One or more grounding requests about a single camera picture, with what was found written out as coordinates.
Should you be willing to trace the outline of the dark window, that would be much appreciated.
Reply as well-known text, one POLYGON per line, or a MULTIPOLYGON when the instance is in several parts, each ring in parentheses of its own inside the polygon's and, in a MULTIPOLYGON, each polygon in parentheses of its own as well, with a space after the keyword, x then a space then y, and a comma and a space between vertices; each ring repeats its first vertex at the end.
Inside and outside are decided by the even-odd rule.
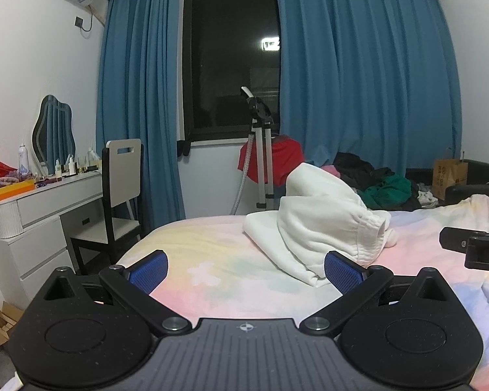
POLYGON ((184 0, 182 80, 185 138, 243 138, 251 111, 242 92, 280 126, 277 0, 184 0))

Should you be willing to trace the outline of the green garment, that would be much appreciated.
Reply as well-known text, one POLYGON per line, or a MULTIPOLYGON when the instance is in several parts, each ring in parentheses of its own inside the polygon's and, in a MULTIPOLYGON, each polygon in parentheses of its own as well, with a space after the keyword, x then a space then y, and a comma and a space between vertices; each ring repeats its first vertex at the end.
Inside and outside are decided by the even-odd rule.
POLYGON ((395 174, 382 178, 363 191, 358 190, 358 195, 369 209, 393 210, 412 197, 412 184, 405 177, 395 174))

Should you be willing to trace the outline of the white dressing table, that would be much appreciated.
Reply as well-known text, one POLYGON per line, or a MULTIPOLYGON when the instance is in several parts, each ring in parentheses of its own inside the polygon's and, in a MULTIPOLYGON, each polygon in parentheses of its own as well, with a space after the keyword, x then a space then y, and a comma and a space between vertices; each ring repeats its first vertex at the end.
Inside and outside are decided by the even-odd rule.
POLYGON ((62 217, 90 208, 89 218, 98 218, 101 197, 101 174, 90 172, 0 201, 0 290, 6 302, 26 308, 55 268, 73 266, 62 217))

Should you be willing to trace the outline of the black garment pile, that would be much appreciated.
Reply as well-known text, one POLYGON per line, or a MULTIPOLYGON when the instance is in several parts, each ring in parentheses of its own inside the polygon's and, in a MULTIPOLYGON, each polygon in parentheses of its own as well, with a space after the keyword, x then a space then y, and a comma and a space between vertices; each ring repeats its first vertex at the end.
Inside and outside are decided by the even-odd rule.
MULTIPOLYGON (((395 175, 388 167, 374 168, 369 162, 363 161, 352 153, 337 153, 333 162, 335 168, 341 173, 341 179, 358 193, 358 190, 377 184, 382 178, 395 175)), ((400 208, 386 211, 414 211, 421 208, 419 202, 418 185, 412 184, 412 197, 400 208)))

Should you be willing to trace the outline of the orange tray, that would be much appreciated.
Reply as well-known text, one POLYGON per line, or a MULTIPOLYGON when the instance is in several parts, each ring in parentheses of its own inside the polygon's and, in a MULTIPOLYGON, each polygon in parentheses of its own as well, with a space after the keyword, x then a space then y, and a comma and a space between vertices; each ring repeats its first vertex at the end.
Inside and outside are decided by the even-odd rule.
POLYGON ((26 180, 15 184, 0 186, 0 201, 15 197, 19 194, 34 191, 36 188, 33 180, 26 180))

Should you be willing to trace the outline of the blue right curtain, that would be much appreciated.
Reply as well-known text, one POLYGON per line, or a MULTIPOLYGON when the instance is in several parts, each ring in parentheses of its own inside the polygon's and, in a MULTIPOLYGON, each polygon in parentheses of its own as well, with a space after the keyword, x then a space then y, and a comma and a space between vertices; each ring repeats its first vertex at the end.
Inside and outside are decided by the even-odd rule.
POLYGON ((461 152, 460 86, 439 0, 277 0, 281 131, 317 166, 397 173, 461 152))

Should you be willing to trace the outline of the pastel bed sheet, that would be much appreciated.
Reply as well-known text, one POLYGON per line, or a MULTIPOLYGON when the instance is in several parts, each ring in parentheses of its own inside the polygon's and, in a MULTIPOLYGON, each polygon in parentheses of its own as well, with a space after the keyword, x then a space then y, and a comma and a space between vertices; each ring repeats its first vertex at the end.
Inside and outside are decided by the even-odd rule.
MULTIPOLYGON (((120 260, 131 266, 154 251, 168 259, 168 270, 151 295, 197 323, 203 318, 289 318, 300 322, 353 290, 368 270, 349 256, 320 256, 324 274, 305 283, 279 269, 244 232, 241 216, 215 216, 170 223, 155 229, 120 260)), ((385 248, 377 265, 394 274, 381 294, 396 303, 406 277, 423 268, 439 271, 464 305, 483 340, 483 356, 471 385, 489 390, 489 272, 470 269, 462 253, 445 250, 443 228, 489 233, 489 196, 475 195, 454 206, 395 212, 390 217, 396 244, 385 248)))

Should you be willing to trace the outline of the pink garment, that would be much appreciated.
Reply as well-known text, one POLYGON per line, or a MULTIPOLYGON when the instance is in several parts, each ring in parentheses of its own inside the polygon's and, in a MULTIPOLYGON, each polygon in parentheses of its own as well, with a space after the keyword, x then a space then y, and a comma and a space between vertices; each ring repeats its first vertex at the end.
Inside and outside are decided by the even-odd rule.
POLYGON ((334 165, 324 165, 320 168, 337 178, 341 178, 341 173, 335 168, 334 165))

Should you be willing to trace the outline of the blue left curtain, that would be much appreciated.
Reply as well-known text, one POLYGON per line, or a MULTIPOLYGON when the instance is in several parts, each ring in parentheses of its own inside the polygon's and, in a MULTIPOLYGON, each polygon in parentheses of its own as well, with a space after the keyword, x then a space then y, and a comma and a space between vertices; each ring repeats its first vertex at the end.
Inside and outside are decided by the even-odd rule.
POLYGON ((179 0, 108 0, 96 141, 141 140, 146 231, 185 217, 176 149, 178 20, 179 0))

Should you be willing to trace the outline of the white sweatpants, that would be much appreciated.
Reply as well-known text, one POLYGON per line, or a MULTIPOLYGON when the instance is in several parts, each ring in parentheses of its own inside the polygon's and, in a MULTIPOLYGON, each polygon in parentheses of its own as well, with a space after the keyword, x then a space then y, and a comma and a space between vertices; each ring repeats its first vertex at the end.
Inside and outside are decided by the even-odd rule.
POLYGON ((248 214, 243 231, 285 274, 320 288, 331 251, 367 268, 396 245, 390 221, 389 212, 367 208, 342 179, 301 163, 287 177, 279 208, 248 214))

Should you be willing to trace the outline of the brown paper bag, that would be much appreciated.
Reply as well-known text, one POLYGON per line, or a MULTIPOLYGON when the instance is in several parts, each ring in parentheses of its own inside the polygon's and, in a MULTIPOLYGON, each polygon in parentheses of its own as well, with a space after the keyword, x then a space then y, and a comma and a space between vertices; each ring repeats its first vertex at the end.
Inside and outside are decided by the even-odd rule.
POLYGON ((459 157, 449 158, 449 155, 452 155, 452 149, 446 147, 433 166, 431 193, 439 200, 445 200, 449 187, 467 183, 468 162, 459 157))

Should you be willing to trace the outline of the black sofa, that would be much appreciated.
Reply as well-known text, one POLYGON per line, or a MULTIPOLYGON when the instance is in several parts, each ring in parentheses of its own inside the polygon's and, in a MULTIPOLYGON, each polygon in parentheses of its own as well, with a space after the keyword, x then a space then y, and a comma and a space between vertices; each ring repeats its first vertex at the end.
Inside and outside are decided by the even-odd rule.
MULTIPOLYGON (((439 200, 441 206, 456 205, 475 194, 489 196, 489 163, 464 159, 468 162, 466 184, 457 184, 447 189, 445 200, 439 200)), ((432 168, 409 168, 406 177, 432 188, 432 168)))

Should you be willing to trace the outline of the blue curtain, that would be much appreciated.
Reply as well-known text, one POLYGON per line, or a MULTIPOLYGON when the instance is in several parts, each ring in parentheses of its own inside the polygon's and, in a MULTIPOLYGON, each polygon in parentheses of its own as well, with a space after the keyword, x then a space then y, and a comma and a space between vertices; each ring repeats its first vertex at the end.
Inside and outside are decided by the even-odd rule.
POLYGON ((460 86, 439 0, 277 0, 281 131, 317 166, 397 173, 461 152, 460 86))
POLYGON ((179 0, 108 0, 96 141, 141 140, 146 231, 185 217, 176 149, 178 20, 179 0))

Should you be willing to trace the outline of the wall socket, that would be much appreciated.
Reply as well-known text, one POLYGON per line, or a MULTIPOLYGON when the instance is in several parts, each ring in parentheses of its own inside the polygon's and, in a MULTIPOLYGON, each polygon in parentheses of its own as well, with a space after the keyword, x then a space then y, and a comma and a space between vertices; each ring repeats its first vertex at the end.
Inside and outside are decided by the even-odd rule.
POLYGON ((83 29, 83 19, 81 17, 75 17, 75 26, 83 29))

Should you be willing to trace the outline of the silver tripod stand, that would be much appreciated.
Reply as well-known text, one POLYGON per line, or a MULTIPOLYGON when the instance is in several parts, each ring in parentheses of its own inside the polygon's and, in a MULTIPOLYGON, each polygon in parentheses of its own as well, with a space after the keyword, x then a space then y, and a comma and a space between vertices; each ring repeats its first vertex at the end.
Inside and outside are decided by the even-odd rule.
POLYGON ((248 178, 252 150, 256 154, 257 184, 259 198, 256 208, 267 210, 274 207, 274 169, 273 169, 273 143, 272 126, 273 117, 270 109, 258 96, 243 86, 240 88, 241 95, 246 99, 249 111, 251 112, 251 129, 245 143, 244 165, 242 178, 237 190, 237 195, 232 205, 230 214, 237 214, 242 199, 245 181, 248 178))

